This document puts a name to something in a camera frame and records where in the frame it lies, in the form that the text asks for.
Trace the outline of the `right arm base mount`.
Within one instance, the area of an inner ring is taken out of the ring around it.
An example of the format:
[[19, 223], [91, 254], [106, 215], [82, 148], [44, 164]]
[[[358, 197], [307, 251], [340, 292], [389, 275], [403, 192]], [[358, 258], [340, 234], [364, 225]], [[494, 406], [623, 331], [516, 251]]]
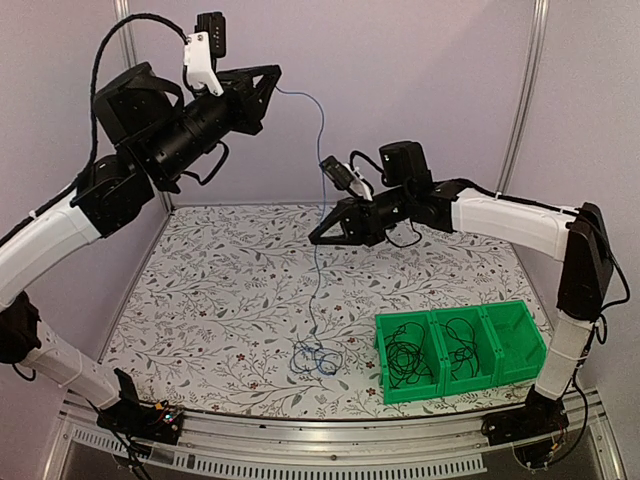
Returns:
[[548, 400], [532, 392], [525, 405], [512, 410], [487, 414], [480, 432], [491, 446], [511, 444], [516, 461], [526, 470], [547, 470], [570, 456], [582, 442], [588, 418], [589, 402], [579, 391], [583, 406], [580, 429], [568, 446], [570, 422], [562, 400]]

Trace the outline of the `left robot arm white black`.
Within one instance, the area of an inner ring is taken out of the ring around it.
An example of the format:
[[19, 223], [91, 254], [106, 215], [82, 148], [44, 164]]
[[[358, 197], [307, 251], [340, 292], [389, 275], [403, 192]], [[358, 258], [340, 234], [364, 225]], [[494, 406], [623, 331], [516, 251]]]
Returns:
[[140, 63], [105, 86], [90, 87], [90, 128], [114, 153], [91, 152], [71, 183], [29, 213], [1, 240], [1, 360], [23, 365], [84, 397], [128, 434], [148, 426], [131, 377], [60, 340], [40, 318], [27, 288], [74, 252], [131, 223], [156, 192], [179, 180], [229, 133], [257, 135], [281, 77], [277, 65], [218, 71], [225, 19], [197, 17], [182, 34], [182, 80]]

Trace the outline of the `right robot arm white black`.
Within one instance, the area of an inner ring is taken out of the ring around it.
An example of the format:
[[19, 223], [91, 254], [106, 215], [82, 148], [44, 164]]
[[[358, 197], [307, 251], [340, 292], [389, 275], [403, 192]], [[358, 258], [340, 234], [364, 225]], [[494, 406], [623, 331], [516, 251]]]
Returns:
[[372, 193], [351, 163], [333, 156], [320, 168], [335, 188], [348, 193], [309, 236], [314, 245], [366, 245], [408, 220], [433, 230], [480, 234], [541, 252], [563, 265], [557, 293], [557, 325], [535, 384], [522, 407], [491, 414], [494, 433], [537, 436], [564, 422], [562, 398], [593, 341], [605, 342], [597, 325], [611, 308], [605, 297], [614, 274], [622, 272], [610, 246], [600, 208], [556, 207], [490, 192], [459, 178], [433, 179], [422, 146], [399, 141], [379, 150], [378, 171], [385, 186]]

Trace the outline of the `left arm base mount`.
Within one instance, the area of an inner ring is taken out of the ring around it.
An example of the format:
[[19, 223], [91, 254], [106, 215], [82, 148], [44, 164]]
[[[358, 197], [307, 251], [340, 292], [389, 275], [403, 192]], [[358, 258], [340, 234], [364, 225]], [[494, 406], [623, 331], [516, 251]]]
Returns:
[[184, 409], [166, 401], [155, 406], [120, 400], [107, 409], [98, 409], [98, 425], [127, 437], [177, 445], [181, 436]]

